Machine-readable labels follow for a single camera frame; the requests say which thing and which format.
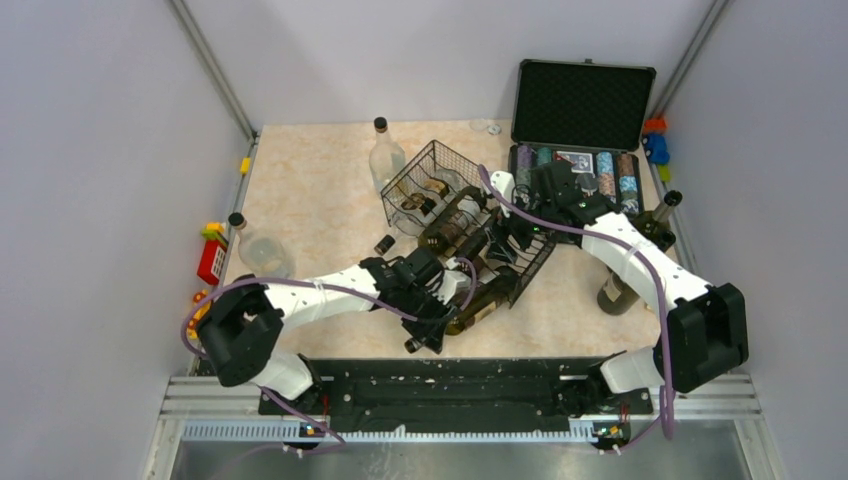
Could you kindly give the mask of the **black wire wine rack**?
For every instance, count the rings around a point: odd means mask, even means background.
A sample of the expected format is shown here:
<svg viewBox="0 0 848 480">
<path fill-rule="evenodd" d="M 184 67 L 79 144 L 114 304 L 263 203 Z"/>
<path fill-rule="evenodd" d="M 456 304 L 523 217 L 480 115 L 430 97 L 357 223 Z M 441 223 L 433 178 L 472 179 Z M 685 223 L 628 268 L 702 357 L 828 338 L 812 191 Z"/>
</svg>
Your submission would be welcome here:
<svg viewBox="0 0 848 480">
<path fill-rule="evenodd" d="M 508 218 L 477 165 L 438 140 L 405 164 L 374 173 L 372 182 L 394 238 L 412 238 L 444 260 L 465 257 L 482 281 L 515 273 L 506 294 L 511 305 L 556 246 L 540 227 Z"/>
</svg>

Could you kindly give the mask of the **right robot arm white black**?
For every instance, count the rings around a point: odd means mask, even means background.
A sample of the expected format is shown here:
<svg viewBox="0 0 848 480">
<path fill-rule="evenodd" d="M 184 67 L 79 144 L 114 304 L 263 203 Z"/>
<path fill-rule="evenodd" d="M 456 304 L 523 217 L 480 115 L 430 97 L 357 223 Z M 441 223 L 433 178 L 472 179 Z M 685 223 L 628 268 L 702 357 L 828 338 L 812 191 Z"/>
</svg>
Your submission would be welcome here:
<svg viewBox="0 0 848 480">
<path fill-rule="evenodd" d="M 600 376 L 588 382 L 586 397 L 594 409 L 612 412 L 626 400 L 627 392 L 641 388 L 662 386 L 689 393 L 748 360 L 742 292 L 731 283 L 712 285 L 678 265 L 608 198 L 585 195 L 569 169 L 548 164 L 537 170 L 538 177 L 553 183 L 552 189 L 538 190 L 538 214 L 511 203 L 515 190 L 511 173 L 490 173 L 485 167 L 478 172 L 506 216 L 517 215 L 570 235 L 657 315 L 661 333 L 655 346 L 604 361 Z"/>
</svg>

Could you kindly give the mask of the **green wine bottle front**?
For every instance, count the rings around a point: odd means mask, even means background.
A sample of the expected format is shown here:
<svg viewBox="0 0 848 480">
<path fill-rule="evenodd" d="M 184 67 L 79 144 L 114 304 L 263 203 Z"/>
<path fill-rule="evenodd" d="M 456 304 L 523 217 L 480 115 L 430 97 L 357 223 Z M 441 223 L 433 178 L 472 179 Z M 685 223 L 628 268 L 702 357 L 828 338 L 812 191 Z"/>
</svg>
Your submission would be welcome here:
<svg viewBox="0 0 848 480">
<path fill-rule="evenodd" d="M 486 205 L 482 190 L 468 186 L 461 189 L 445 209 L 418 236 L 418 246 L 442 255 L 455 247 Z"/>
</svg>

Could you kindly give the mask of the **green wine bottle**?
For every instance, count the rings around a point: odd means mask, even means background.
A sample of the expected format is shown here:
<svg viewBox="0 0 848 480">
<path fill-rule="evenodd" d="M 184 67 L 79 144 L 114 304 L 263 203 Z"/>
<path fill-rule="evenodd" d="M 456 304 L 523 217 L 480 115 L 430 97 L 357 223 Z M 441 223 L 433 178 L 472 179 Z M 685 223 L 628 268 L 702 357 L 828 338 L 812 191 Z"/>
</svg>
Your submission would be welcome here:
<svg viewBox="0 0 848 480">
<path fill-rule="evenodd" d="M 485 270 L 493 270 L 505 263 L 498 252 L 489 252 L 490 248 L 496 245 L 497 239 L 498 233 L 495 226 L 480 227 L 463 240 L 453 257 L 470 261 L 478 274 L 482 274 Z"/>
<path fill-rule="evenodd" d="M 654 243 L 661 251 L 667 252 L 677 240 L 671 229 L 670 217 L 682 200 L 683 194 L 680 191 L 671 190 L 654 210 L 639 213 L 631 223 L 644 238 Z"/>
<path fill-rule="evenodd" d="M 418 236 L 418 246 L 442 255 L 455 247 L 486 205 L 482 190 L 468 186 L 461 189 L 445 209 Z"/>
<path fill-rule="evenodd" d="M 445 336 L 457 336 L 480 323 L 504 304 L 513 303 L 520 275 L 509 266 L 499 266 L 487 281 L 479 283 L 471 303 L 447 321 Z"/>
</svg>

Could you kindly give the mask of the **dark bottle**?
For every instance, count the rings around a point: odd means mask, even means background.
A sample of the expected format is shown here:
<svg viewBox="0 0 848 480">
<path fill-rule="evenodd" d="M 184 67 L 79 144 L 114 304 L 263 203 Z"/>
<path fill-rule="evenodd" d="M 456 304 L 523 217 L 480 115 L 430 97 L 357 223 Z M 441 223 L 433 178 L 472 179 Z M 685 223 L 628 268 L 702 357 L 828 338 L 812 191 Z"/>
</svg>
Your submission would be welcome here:
<svg viewBox="0 0 848 480">
<path fill-rule="evenodd" d="M 608 276 L 596 295 L 599 308 L 612 316 L 625 314 L 639 300 L 638 293 L 611 269 L 608 270 Z"/>
</svg>

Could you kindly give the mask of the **square clear liquor bottle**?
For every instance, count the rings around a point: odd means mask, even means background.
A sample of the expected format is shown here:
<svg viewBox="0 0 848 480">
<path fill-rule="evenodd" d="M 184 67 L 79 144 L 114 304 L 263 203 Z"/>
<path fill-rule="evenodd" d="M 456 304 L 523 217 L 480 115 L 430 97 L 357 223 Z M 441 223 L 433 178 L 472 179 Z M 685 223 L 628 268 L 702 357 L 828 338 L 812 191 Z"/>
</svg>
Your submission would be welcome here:
<svg viewBox="0 0 848 480">
<path fill-rule="evenodd" d="M 422 180 L 404 180 L 392 200 L 390 233 L 395 237 L 417 237 L 444 210 L 463 186 L 454 170 L 438 169 Z"/>
</svg>

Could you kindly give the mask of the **green wine bottle back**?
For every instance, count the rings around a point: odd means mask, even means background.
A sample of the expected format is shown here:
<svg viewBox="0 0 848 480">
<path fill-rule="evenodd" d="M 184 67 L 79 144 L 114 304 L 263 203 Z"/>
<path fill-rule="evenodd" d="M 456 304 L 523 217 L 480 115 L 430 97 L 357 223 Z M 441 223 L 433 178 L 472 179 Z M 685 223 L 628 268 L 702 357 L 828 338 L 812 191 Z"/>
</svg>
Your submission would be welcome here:
<svg viewBox="0 0 848 480">
<path fill-rule="evenodd" d="M 479 283 L 471 303 L 447 321 L 445 336 L 457 336 L 480 323 L 504 304 L 513 303 L 520 275 L 509 266 L 499 266 L 487 281 Z"/>
</svg>

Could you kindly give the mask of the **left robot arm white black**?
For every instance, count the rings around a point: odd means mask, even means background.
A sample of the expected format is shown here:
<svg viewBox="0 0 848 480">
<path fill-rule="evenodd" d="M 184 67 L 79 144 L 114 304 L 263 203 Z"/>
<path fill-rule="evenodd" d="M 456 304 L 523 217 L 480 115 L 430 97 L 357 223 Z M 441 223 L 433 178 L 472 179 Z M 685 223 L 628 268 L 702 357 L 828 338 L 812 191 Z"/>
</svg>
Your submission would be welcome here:
<svg viewBox="0 0 848 480">
<path fill-rule="evenodd" d="M 279 348 L 298 327 L 378 309 L 415 326 L 452 320 L 469 304 L 478 275 L 463 258 L 442 262 L 426 247 L 405 257 L 369 257 L 328 275 L 293 280 L 246 276 L 207 298 L 195 327 L 221 386 L 269 389 L 297 413 L 319 404 L 320 377 L 302 355 Z"/>
</svg>

